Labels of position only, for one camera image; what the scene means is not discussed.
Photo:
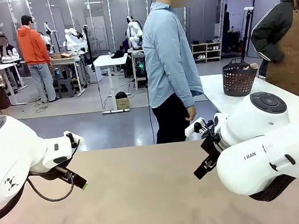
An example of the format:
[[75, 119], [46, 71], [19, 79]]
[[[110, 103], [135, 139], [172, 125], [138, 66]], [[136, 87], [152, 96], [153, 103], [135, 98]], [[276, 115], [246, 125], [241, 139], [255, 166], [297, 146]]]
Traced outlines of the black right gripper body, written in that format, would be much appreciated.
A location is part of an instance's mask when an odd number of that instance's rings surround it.
[[221, 153], [219, 145], [221, 139], [219, 138], [219, 134], [215, 134], [212, 131], [205, 131], [201, 139], [203, 139], [201, 148], [208, 154], [202, 164], [216, 164]]

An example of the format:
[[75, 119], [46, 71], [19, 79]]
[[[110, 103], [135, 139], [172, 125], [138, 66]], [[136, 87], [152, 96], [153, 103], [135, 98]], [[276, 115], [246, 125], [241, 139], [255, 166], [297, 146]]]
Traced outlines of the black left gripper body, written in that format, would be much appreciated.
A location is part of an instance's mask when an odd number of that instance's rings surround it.
[[65, 166], [56, 166], [54, 168], [51, 168], [48, 172], [44, 173], [30, 171], [29, 176], [40, 176], [48, 181], [56, 179], [68, 181], [74, 178], [72, 172]]

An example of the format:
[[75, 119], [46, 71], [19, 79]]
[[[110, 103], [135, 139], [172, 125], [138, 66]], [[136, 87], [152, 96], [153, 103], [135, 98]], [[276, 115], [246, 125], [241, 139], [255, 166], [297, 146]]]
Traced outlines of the person's right hand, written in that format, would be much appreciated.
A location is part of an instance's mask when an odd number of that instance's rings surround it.
[[186, 111], [188, 113], [188, 117], [186, 117], [187, 121], [192, 121], [196, 117], [197, 111], [195, 108], [195, 105], [191, 105], [190, 107], [186, 108]]

